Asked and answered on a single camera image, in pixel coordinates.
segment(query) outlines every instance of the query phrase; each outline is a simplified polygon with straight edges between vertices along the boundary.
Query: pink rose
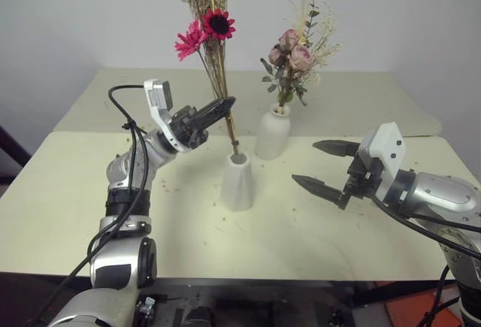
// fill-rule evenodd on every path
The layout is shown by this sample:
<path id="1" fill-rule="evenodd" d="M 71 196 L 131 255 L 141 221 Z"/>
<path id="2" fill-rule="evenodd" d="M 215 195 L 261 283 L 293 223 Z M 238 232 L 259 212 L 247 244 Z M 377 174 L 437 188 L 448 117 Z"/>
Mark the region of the pink rose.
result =
<path id="1" fill-rule="evenodd" d="M 299 34 L 294 29 L 289 29 L 279 38 L 279 44 L 284 50 L 292 50 L 298 44 Z"/>
<path id="2" fill-rule="evenodd" d="M 269 61 L 272 65 L 278 66 L 280 62 L 280 57 L 283 55 L 283 52 L 273 47 L 271 52 L 269 53 Z"/>
<path id="3" fill-rule="evenodd" d="M 309 53 L 309 49 L 302 45 L 296 45 L 291 51 L 291 57 L 289 63 L 294 70 L 306 70 L 313 64 L 312 56 Z"/>

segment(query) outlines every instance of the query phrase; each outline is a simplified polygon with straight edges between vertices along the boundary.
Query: red gerbera daisy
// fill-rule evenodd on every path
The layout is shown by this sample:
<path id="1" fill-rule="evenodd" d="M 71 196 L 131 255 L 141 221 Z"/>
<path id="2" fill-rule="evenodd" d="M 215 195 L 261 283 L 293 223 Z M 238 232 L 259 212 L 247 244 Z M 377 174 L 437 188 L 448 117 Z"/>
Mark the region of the red gerbera daisy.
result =
<path id="1" fill-rule="evenodd" d="M 234 19 L 228 18 L 228 11 L 209 9 L 204 15 L 205 32 L 220 40 L 232 38 L 232 33 L 235 32 L 235 28 L 231 26 L 233 23 Z"/>
<path id="2" fill-rule="evenodd" d="M 200 27 L 199 21 L 196 20 L 189 25 L 189 30 L 187 30 L 186 36 L 179 33 L 177 34 L 177 37 L 183 42 L 175 43 L 175 50 L 179 52 L 177 56 L 179 57 L 179 60 L 182 61 L 186 56 L 189 56 L 200 49 L 202 43 L 207 39 L 207 34 Z"/>

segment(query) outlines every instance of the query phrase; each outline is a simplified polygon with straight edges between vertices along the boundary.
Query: white table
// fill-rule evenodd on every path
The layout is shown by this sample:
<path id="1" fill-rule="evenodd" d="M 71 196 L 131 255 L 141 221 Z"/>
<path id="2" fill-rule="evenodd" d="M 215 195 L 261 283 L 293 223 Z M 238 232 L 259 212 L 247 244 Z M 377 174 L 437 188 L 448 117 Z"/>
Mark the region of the white table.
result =
<path id="1" fill-rule="evenodd" d="M 276 94 L 266 91 L 261 71 L 230 71 L 228 87 L 236 96 L 234 120 L 239 135 L 256 135 L 259 120 L 275 102 Z M 120 84 L 143 84 L 145 80 L 169 80 L 174 110 L 186 104 L 202 107 L 212 100 L 206 74 L 202 70 L 104 68 L 70 111 L 56 131 L 118 132 L 122 120 L 107 97 L 107 91 Z M 318 86 L 307 86 L 303 107 L 292 102 L 293 136 L 362 136 L 386 121 L 395 121 L 404 136 L 439 135 L 441 124 L 422 111 L 399 87 L 390 73 L 325 72 Z M 145 96 L 138 90 L 116 94 L 140 126 L 152 129 Z M 225 135 L 219 123 L 211 134 Z"/>
<path id="2" fill-rule="evenodd" d="M 105 169 L 130 146 L 128 135 L 54 132 L 0 199 L 0 271 L 67 274 L 97 232 L 107 197 Z M 354 198 L 345 211 L 315 198 L 291 174 L 341 188 L 349 158 L 291 138 L 265 162 L 254 137 L 241 137 L 252 158 L 253 208 L 233 213 L 219 202 L 229 145 L 210 140 L 161 169 L 153 183 L 151 237 L 160 277 L 269 280 L 435 280 L 446 264 L 436 242 Z M 359 141 L 359 138 L 348 138 Z M 404 168 L 451 174 L 477 184 L 445 140 L 407 138 Z M 88 275 L 84 268 L 80 275 Z"/>

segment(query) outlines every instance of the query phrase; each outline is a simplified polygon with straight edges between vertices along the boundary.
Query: white ceramic vase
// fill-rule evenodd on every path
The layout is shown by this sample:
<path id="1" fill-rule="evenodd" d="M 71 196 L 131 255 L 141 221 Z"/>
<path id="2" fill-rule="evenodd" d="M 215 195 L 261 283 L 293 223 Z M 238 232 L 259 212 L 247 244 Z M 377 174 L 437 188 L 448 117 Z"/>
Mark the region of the white ceramic vase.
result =
<path id="1" fill-rule="evenodd" d="M 278 103 L 272 104 L 264 114 L 259 125 L 256 140 L 256 154 L 264 160 L 275 159 L 282 154 L 289 139 L 291 130 L 291 112 L 289 106 L 284 105 L 283 113 L 278 113 Z"/>
<path id="2" fill-rule="evenodd" d="M 231 154 L 227 158 L 220 198 L 232 211 L 252 207 L 254 199 L 253 172 L 247 154 Z"/>

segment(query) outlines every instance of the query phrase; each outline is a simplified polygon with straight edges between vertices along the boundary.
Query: white wall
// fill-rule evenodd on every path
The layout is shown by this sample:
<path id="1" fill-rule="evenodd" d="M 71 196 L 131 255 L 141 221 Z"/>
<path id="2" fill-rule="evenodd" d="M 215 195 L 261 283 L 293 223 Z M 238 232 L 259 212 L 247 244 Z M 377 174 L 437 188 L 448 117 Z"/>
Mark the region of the white wall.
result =
<path id="1" fill-rule="evenodd" d="M 481 173 L 481 0 L 326 0 L 343 51 L 329 70 L 393 71 L 475 174 Z M 261 69 L 292 17 L 285 0 L 229 0 L 228 68 Z M 0 0 L 0 123 L 33 151 L 101 65 L 180 64 L 179 0 Z"/>

